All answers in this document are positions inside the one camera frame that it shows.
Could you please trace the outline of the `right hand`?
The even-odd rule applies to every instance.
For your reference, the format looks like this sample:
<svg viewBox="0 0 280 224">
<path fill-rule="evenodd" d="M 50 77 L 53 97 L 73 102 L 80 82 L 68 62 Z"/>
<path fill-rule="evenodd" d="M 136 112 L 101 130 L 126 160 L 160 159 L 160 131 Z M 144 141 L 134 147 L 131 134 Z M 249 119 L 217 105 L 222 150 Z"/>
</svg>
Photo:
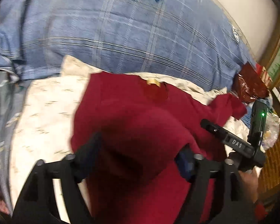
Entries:
<svg viewBox="0 0 280 224">
<path fill-rule="evenodd" d="M 239 171 L 239 175 L 243 181 L 244 190 L 246 191 L 246 195 L 253 203 L 258 200 L 259 193 L 259 179 L 257 177 L 257 172 L 255 169 L 251 171 L 243 172 Z"/>
</svg>

